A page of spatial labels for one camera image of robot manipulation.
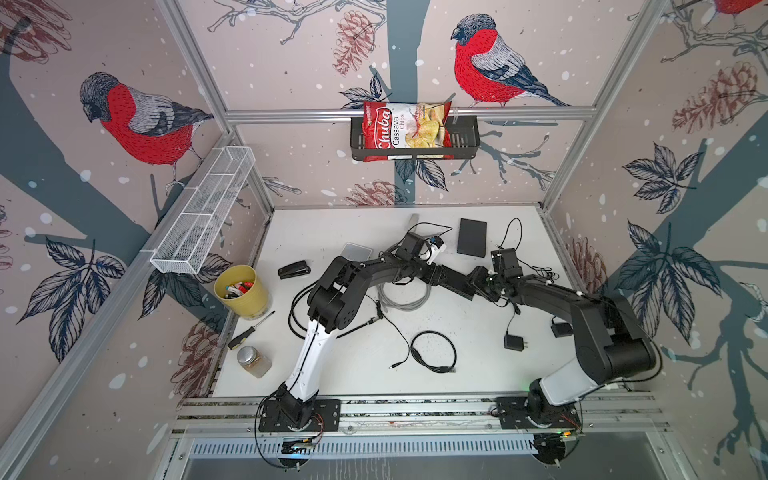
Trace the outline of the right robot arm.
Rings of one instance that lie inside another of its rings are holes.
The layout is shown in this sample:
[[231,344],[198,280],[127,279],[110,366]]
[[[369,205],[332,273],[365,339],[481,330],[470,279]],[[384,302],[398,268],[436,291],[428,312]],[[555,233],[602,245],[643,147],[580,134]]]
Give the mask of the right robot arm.
[[600,388],[662,366],[624,297],[593,295],[542,275],[525,275],[513,249],[494,251],[492,261],[492,270],[478,266],[469,274],[476,294],[544,311],[573,331],[574,358],[529,386],[526,411],[534,425],[548,426]]

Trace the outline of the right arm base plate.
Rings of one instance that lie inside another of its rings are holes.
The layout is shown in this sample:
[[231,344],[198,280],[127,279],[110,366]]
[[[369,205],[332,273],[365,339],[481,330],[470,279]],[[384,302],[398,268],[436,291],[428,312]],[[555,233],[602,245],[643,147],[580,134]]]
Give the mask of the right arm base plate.
[[575,403],[551,406],[546,402],[531,401],[527,396],[498,397],[490,413],[499,420],[503,430],[582,428]]

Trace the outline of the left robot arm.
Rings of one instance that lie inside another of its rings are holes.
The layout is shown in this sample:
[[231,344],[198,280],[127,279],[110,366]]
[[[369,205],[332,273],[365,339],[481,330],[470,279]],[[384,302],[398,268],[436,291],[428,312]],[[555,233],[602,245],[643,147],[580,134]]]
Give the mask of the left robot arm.
[[368,290],[401,280],[437,284],[442,273],[434,264],[444,241],[408,232],[379,256],[353,261],[336,257],[309,291],[308,326],[296,365],[273,398],[286,422],[301,428],[310,422],[323,366],[338,332],[357,316]]

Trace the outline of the ribbed black network switch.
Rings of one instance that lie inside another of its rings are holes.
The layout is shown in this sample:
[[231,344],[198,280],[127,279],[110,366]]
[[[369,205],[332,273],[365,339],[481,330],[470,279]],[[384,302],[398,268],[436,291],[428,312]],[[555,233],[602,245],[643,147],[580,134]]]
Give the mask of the ribbed black network switch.
[[472,300],[475,295],[475,288],[470,278],[449,268],[441,271],[438,285],[467,300]]

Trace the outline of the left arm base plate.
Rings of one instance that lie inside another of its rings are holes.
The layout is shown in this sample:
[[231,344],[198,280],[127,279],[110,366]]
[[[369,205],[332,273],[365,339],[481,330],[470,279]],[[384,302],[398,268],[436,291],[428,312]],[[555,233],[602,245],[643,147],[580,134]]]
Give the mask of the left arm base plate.
[[339,399],[301,402],[286,394],[270,396],[260,403],[257,413],[259,433],[336,432],[341,417]]

